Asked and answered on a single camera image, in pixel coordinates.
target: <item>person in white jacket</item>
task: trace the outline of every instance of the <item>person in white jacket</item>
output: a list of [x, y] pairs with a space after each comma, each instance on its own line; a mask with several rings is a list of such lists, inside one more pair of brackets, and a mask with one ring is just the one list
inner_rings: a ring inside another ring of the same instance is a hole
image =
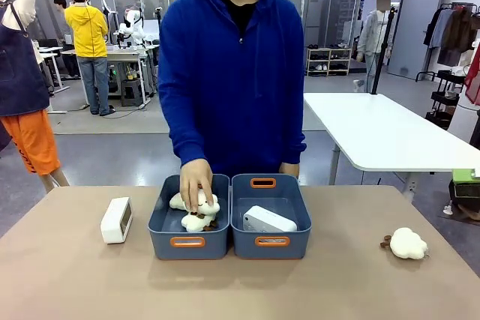
[[38, 174], [49, 192], [54, 180], [69, 184], [45, 110], [50, 98], [38, 67], [43, 59], [26, 31], [34, 19], [35, 0], [0, 0], [0, 121], [27, 170]]
[[[382, 51], [383, 38], [385, 37], [387, 23], [389, 22], [390, 4], [392, 0], [376, 0], [376, 10], [368, 14], [364, 28], [361, 30], [360, 38], [357, 46], [357, 61], [362, 62], [365, 56], [367, 65], [367, 76], [365, 80], [353, 80], [354, 92], [361, 89], [371, 93], [374, 86], [375, 73], [377, 72], [377, 64]], [[390, 58], [392, 47], [392, 32], [388, 38], [388, 48], [385, 56]]]

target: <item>white digital clock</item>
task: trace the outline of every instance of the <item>white digital clock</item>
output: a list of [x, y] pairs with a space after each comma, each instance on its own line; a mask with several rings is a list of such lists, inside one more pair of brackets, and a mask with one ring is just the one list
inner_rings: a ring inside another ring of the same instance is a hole
[[125, 242], [133, 214], [129, 197], [112, 199], [100, 223], [105, 244]]

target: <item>blue storage bin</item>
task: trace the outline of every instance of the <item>blue storage bin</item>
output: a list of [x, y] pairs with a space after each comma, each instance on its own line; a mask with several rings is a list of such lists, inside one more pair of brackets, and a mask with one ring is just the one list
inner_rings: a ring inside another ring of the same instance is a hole
[[[246, 232], [243, 216], [254, 205], [297, 224], [296, 232]], [[300, 259], [305, 256], [311, 218], [293, 176], [237, 175], [232, 179], [230, 222], [235, 254], [246, 259]]]
[[171, 198], [179, 192], [180, 176], [172, 175], [165, 180], [148, 222], [151, 242], [159, 259], [221, 259], [227, 254], [229, 183], [227, 176], [213, 175], [211, 190], [220, 203], [216, 216], [217, 229], [212, 232], [187, 232], [182, 226], [182, 217], [187, 213], [169, 206]]

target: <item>white alarm clock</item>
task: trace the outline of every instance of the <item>white alarm clock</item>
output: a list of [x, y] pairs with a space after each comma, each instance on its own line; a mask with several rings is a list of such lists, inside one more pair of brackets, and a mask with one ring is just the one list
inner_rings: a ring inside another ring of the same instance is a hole
[[252, 206], [243, 216], [246, 232], [296, 232], [297, 224], [260, 206]]
[[100, 230], [102, 231], [105, 244], [125, 242], [132, 218], [133, 214], [129, 197], [112, 199], [100, 223]]

